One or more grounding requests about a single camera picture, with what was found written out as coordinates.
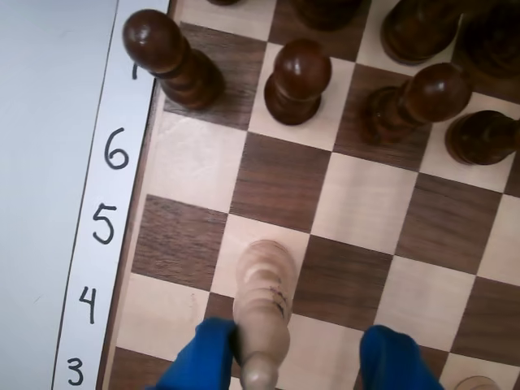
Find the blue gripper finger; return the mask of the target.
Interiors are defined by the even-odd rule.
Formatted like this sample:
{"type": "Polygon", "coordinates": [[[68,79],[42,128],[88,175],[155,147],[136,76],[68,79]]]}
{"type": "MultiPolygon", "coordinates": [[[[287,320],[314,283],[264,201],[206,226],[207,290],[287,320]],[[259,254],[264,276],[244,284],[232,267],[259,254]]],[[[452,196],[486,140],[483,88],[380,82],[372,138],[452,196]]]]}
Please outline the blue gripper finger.
{"type": "Polygon", "coordinates": [[[207,318],[195,336],[156,383],[157,389],[228,389],[233,353],[231,337],[236,324],[229,319],[207,318]]]}
{"type": "Polygon", "coordinates": [[[363,334],[360,373],[365,389],[441,389],[410,336],[384,325],[373,325],[363,334]]]}

